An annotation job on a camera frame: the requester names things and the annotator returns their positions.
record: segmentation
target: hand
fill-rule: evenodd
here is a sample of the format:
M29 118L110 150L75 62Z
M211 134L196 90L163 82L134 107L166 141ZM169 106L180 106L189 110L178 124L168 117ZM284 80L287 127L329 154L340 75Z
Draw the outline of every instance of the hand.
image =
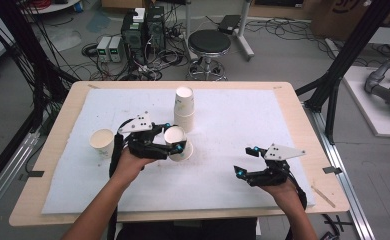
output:
M304 211L296 187L290 180L287 179L286 182L278 186L260 186L260 188L270 193L277 205L286 214L294 211Z
M145 165L154 161L154 159L138 158L130 153L128 147L125 147L121 152L117 168L111 179L113 181L117 181L123 186L128 186L136 179L139 172Z

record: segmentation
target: cardboard box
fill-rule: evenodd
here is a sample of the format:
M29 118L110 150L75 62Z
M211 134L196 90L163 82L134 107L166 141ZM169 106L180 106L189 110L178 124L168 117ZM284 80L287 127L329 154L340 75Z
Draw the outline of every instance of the cardboard box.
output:
M368 9L365 0L322 1L311 21L311 31L319 37L345 41Z
M155 0L101 0L105 8L146 8L151 2Z

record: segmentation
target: black stool seat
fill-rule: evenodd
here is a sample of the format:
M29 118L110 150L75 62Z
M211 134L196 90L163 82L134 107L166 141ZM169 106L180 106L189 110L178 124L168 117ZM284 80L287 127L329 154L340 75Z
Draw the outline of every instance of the black stool seat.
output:
M223 55L230 48L229 38L217 30L200 30L192 33L188 40L189 48L200 55Z

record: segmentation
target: stool leg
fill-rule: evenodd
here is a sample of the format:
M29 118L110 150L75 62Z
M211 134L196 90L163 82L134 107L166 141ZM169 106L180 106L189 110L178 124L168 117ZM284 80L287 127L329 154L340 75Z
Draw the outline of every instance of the stool leg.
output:
M204 68L204 70L205 70L205 80L208 80L208 77L210 76L210 72L211 72L210 64L211 64L211 58L206 57L205 58L205 68Z

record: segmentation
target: person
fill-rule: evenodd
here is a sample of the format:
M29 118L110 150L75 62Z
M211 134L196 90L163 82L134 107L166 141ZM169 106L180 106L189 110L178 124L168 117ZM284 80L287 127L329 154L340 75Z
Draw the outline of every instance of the person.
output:
M145 165L154 161L154 159L135 157L130 153L127 147L124 148L119 163L117 165L117 169L113 176L109 179L109 181L100 190L97 196L92 200L92 202L77 218L77 220L72 224L72 226L62 236L61 239L101 239L102 234L107 227L108 221L113 214L114 209L117 206L124 191L130 186L132 181L136 179L141 169ZM291 181L287 180L285 183L279 186L262 186L260 188L270 193L276 201L277 205L286 214L295 239L317 239L317 235L314 231L314 228L312 227L310 220L308 219L307 214L305 213L302 204L298 199L295 186ZM238 226L238 228L241 228L241 224L254 222L253 234L255 237L256 221L251 221L251 219L253 218L236 219L238 221L233 221L233 224ZM217 226L217 222L220 221L212 220L208 223L211 223L211 226Z

